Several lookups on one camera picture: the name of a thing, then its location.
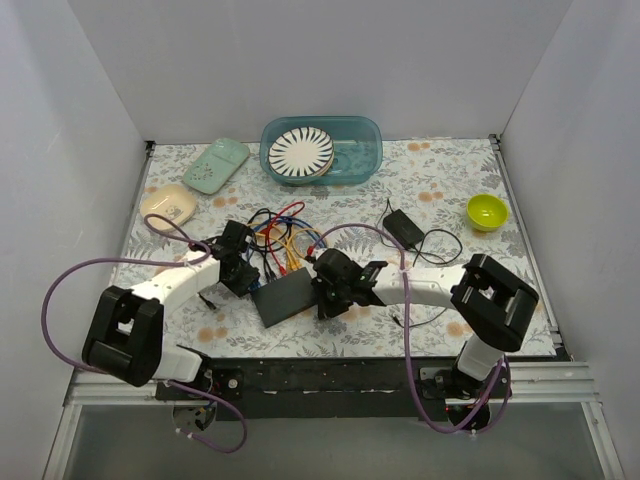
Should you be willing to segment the black network switch box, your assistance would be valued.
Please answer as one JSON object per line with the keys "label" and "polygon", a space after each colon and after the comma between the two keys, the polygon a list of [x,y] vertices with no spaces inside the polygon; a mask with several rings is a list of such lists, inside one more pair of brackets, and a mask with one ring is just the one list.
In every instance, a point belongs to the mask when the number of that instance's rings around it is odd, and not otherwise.
{"label": "black network switch box", "polygon": [[317,304],[312,277],[305,268],[254,290],[250,296],[265,328],[271,328]]}

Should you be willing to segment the black power adapter brick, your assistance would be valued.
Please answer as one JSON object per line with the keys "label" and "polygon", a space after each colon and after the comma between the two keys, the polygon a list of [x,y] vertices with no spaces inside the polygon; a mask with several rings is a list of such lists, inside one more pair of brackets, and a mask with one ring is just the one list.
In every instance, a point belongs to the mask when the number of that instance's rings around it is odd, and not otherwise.
{"label": "black power adapter brick", "polygon": [[425,236],[425,233],[400,209],[386,215],[382,224],[405,250],[418,246]]}

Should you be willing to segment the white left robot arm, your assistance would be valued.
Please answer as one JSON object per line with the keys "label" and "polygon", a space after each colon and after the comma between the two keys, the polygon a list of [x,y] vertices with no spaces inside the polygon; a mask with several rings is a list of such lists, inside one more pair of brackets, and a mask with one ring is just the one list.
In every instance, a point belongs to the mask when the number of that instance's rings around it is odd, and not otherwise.
{"label": "white left robot arm", "polygon": [[252,238],[250,227],[230,220],[220,236],[192,245],[181,265],[127,289],[108,287],[83,346],[84,363],[135,387],[151,380],[196,380],[204,356],[166,340],[164,320],[217,284],[246,295],[260,276],[244,258]]}

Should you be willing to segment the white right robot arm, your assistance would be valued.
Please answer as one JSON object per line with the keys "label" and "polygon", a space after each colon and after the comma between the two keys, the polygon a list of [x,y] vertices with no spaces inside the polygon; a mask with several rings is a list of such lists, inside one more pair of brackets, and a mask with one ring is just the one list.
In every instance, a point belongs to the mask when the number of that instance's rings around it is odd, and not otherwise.
{"label": "white right robot arm", "polygon": [[403,269],[386,261],[358,265],[328,249],[309,259],[318,317],[337,317],[358,306],[427,305],[456,310],[473,335],[454,370],[485,380],[506,353],[521,349],[539,294],[494,258],[474,254],[464,265]]}

